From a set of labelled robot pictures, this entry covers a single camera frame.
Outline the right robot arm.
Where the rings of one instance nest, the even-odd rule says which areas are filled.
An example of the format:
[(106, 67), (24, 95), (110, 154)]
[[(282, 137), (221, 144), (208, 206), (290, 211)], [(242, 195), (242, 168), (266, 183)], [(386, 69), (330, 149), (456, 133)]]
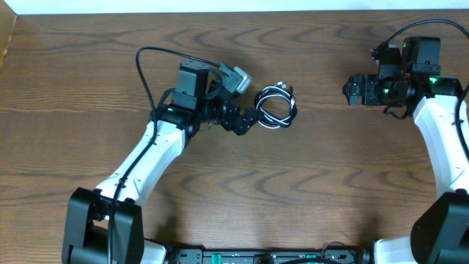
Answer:
[(468, 262), (468, 118), (455, 77), (440, 74), (440, 38), (408, 37), (402, 48), (372, 54), (376, 75), (356, 74), (343, 87), (351, 106), (405, 108), (424, 138), (437, 198), (411, 233), (379, 239), (359, 250), (357, 263)]

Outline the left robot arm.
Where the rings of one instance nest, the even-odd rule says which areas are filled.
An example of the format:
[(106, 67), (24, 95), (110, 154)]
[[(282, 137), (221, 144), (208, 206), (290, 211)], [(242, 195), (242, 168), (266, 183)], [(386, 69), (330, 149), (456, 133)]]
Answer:
[(164, 263), (166, 247), (144, 237), (144, 206), (202, 123), (215, 122), (241, 136), (257, 122), (256, 109), (241, 112), (232, 102), (251, 82), (239, 67), (181, 62), (176, 87), (152, 110), (129, 156), (95, 189), (77, 188), (70, 197), (62, 262)]

